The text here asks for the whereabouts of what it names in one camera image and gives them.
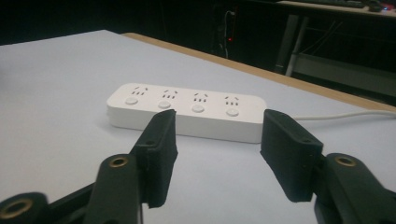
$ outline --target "power cord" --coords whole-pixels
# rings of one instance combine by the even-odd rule
[[[396,112],[391,112],[388,110],[366,110],[361,112],[345,113],[330,116],[312,116],[312,117],[292,117],[295,120],[327,120],[327,119],[343,119],[349,117],[356,117],[362,115],[383,115],[390,116],[396,119]]]
[[[224,51],[225,51],[225,58],[228,59],[228,50],[227,50],[227,17],[228,14],[234,16],[235,12],[233,11],[226,11],[224,15]]]

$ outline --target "table surface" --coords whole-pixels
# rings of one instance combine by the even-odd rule
[[[125,83],[257,95],[291,116],[393,109],[128,36],[99,31],[0,47],[0,201],[39,191],[53,202],[91,184],[108,156],[129,152],[141,132],[112,127],[106,117],[106,99]],[[324,143],[325,155],[357,157],[384,187],[396,190],[395,119],[301,124]],[[177,148],[167,202],[145,206],[145,223],[316,223],[313,203],[287,200],[260,145],[178,135]]]

